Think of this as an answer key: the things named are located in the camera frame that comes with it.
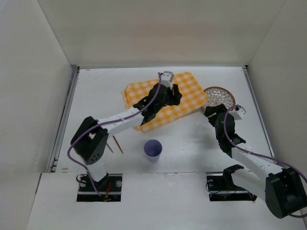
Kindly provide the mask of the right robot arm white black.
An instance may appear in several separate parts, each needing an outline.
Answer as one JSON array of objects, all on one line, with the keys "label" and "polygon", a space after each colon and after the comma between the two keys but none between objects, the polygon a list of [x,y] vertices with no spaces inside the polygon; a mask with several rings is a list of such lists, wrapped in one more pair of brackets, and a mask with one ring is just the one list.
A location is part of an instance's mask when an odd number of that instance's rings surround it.
[{"label": "right robot arm white black", "polygon": [[221,151],[238,162],[221,175],[208,176],[206,188],[211,195],[225,196],[226,200],[227,192],[243,189],[253,199],[263,200],[275,217],[296,218],[295,212],[307,206],[303,187],[307,178],[284,161],[253,152],[235,131],[235,121],[243,119],[245,113],[240,105],[206,107],[204,115],[215,129]]}]

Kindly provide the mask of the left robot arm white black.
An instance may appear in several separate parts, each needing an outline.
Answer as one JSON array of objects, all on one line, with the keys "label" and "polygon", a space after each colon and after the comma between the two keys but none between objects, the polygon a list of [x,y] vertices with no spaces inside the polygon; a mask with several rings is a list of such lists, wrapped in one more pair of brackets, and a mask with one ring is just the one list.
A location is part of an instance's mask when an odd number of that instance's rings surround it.
[{"label": "left robot arm white black", "polygon": [[147,96],[123,113],[100,121],[91,116],[85,118],[71,139],[67,153],[69,159],[85,168],[88,182],[98,192],[107,184],[108,173],[99,170],[94,174],[90,166],[102,158],[109,137],[149,123],[164,107],[179,105],[181,98],[177,84],[170,88],[157,83]]}]

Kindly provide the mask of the floral patterned ceramic plate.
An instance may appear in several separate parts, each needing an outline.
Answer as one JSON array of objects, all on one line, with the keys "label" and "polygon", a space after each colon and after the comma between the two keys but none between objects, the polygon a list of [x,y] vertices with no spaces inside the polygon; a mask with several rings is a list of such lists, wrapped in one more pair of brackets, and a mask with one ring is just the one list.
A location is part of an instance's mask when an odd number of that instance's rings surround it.
[{"label": "floral patterned ceramic plate", "polygon": [[203,91],[208,96],[208,100],[203,106],[204,109],[208,106],[214,107],[221,104],[224,104],[228,109],[236,104],[233,94],[225,88],[212,86],[204,89]]}]

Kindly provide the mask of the yellow white checkered cloth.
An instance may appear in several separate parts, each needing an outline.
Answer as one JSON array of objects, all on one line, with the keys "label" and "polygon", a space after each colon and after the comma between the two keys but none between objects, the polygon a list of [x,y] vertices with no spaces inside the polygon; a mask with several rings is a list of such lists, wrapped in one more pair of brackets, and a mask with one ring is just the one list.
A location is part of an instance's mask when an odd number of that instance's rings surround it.
[{"label": "yellow white checkered cloth", "polygon": [[[121,91],[125,108],[130,108],[144,97],[158,80],[147,80],[129,83]],[[189,113],[201,108],[208,101],[208,95],[203,91],[195,77],[190,72],[176,74],[173,79],[173,89],[166,96],[159,96],[164,99],[167,106],[164,106],[148,123],[136,126],[134,129],[143,133],[167,125]]]}]

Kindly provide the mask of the lilac plastic cup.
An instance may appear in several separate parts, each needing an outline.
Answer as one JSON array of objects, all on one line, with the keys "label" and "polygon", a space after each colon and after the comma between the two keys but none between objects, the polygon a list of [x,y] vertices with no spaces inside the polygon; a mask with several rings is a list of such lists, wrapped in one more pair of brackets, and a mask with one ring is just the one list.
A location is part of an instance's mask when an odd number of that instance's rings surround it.
[{"label": "lilac plastic cup", "polygon": [[157,162],[162,153],[162,144],[155,139],[151,139],[144,144],[145,156],[149,162]]}]

